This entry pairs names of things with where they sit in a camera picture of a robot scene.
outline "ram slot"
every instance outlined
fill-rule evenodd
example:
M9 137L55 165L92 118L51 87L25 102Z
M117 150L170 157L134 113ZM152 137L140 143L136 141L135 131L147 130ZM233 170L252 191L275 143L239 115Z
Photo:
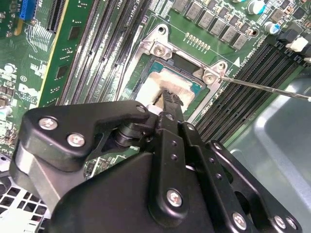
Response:
M256 54L253 55L252 61L246 63L246 65L239 71L236 78L242 81L248 81L248 78L254 72L254 70L261 64L267 54L272 50L268 45L262 45ZM206 112L206 114L196 124L199 133L202 133L207 125L218 115L223 105L230 101L231 97L241 88L241 85L234 83L228 84L223 94L218 100L213 103L212 107Z
M108 60L110 59L111 55L116 56L117 49L120 48L120 45L122 44L122 40L125 39L126 34L130 32L130 29L133 27L133 23L135 22L135 17L137 16L136 12L140 11L141 4L144 1L140 1L139 3L136 0L130 1L130 3L127 5L127 8L124 10L124 14L122 14L122 18L118 22L117 30L113 33L111 43L109 44L107 50L103 54L102 63L104 63L103 69L100 70L92 80L92 87L89 88L88 97L86 99L86 102L92 102L94 101L94 95L96 93L96 89L98 86L101 87L101 90L98 91L98 94L96 95L96 102L100 101L100 96L102 93L106 92L106 89L110 82L112 82L112 79L114 77L108 77L105 76L105 81L103 85L99 85L100 81L102 80L103 74L107 71L107 69L111 68L111 64L107 64Z
M264 44L241 69L237 78L278 88L297 67L296 63L273 46ZM213 103L197 124L203 141L215 139L225 142L270 95L255 88L228 84L221 98Z
M97 32L98 30L100 19L103 17L103 14L107 9L107 3L108 1L103 2L101 0L94 0L93 2L91 11L87 19L86 28L83 32L78 51L76 52L76 55L73 59L71 70L67 78L67 83L65 85L61 100L59 102L61 105L71 103L71 95L73 95L73 90L78 84L79 77L81 76L80 72L82 72L81 69L86 63L87 54L89 53L91 45L94 41L94 37L96 35L94 34L94 32ZM101 14L99 17L95 17L98 9L101 10Z

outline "black ram slot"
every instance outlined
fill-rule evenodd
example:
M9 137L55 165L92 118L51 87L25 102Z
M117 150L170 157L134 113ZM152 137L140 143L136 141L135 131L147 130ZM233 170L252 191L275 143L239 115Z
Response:
M66 0L54 0L50 10L47 30L53 33L57 33L60 18L64 10Z
M240 70L237 79L278 88L298 64L272 45L264 43ZM263 90L230 83L213 103L197 128L204 142L211 139L225 142L271 96Z

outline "hole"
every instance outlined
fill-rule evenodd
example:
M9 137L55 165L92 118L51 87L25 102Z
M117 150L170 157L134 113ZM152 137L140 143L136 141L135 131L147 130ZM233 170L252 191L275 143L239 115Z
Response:
M137 110L140 111L141 113L145 113L145 112L146 112L145 108L142 107L142 106L140 106L140 105L137 105L136 108L137 108Z
M172 154L172 155L171 155L171 159L174 160L174 161L176 161L176 160L178 159L178 157L177 157L177 155Z
M31 196L30 200L34 201L34 202L39 202L39 198L35 197L34 195Z
M32 203L27 203L24 210L28 212L33 212L35 210L36 205Z
M253 30L252 36L256 36L256 35L258 35L258 30Z
M23 207L24 207L24 204L25 204L26 202L25 201L21 201L19 204L18 204L18 209L22 209Z
M6 210L7 210L7 209L0 207L0 215L1 215L4 211L6 211Z
M216 174L216 177L217 177L218 180L222 180L223 179L223 177L219 173Z
M20 192L20 189L11 187L7 195L16 197L19 194L19 192Z
M31 218L32 221L36 221L36 222L39 222L41 220L41 217L40 216L37 216L37 215L34 215L32 218Z
M10 205L12 204L13 201L14 201L13 198L5 197L5 198L3 198L3 200L1 201L0 205L10 206Z
M39 205L38 208L36 209L35 213L39 214L39 215L44 215L46 210L47 210L46 207Z
M237 197L237 199L238 199L238 201L239 201L239 203L240 203L244 213L246 215L248 215L250 213L250 207L249 207L248 200L246 199L246 197L242 193L240 193L238 191L235 191L234 194Z
M30 196L30 192L27 192L26 194L25 194L25 196L24 196L24 199L28 199L29 198L29 196Z
M171 114L166 114L165 116L170 120L174 120L174 117Z
M163 28L163 27L159 27L159 33L161 34L161 35L164 35L165 34L165 28Z
M50 222L49 219L47 219L47 218L43 219L42 224L41 224L40 227L46 228L48 226L49 222Z

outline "silver screw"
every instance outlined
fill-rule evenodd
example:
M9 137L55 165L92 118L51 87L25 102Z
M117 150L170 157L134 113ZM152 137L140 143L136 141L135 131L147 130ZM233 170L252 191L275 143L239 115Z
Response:
M215 76L212 75L211 73L208 73L203 76L203 82L207 85L214 83L216 80Z
M277 225L282 228L282 229L285 229L286 228L286 225L285 225L285 222L283 221L283 219L281 219L280 216L274 216L274 220L276 221Z
M190 130L195 130L195 128L194 128L192 125L190 125L190 124L188 124L188 128L189 128Z
M169 203L174 207L179 207L183 203L183 200L181 199L180 194L172 189L167 191L166 198L169 201Z
M214 142L214 146L216 147L216 149L222 150L221 146L217 142Z
M162 57L162 56L164 56L164 55L165 55L165 49L164 49L164 47L161 46L161 45L156 46L155 49L154 49L154 54L155 54L155 56L157 56L157 57Z
M58 124L56 120L46 117L39 120L39 126L44 130L55 130Z
M232 217L235 225L237 225L238 228L240 228L241 230L246 230L246 222L245 219L242 217L242 215L240 215L237 212L234 212Z
M77 134L77 133L70 134L67 137L67 141L68 141L69 145L71 145L72 147L81 147L86 142L84 140L84 138L81 135Z
M173 118L173 116L171 115L171 114L166 114L165 115L168 119L170 119L170 120L174 120L174 118Z
M286 217L286 221L290 224L290 226L291 226L292 228L294 228L295 230L297 230L297 226L296 226L296 224L294 223L294 221L293 221L291 218Z
M144 107L140 106L140 105L137 105L136 106L137 110L140 111L141 113L145 113L146 110L144 109Z

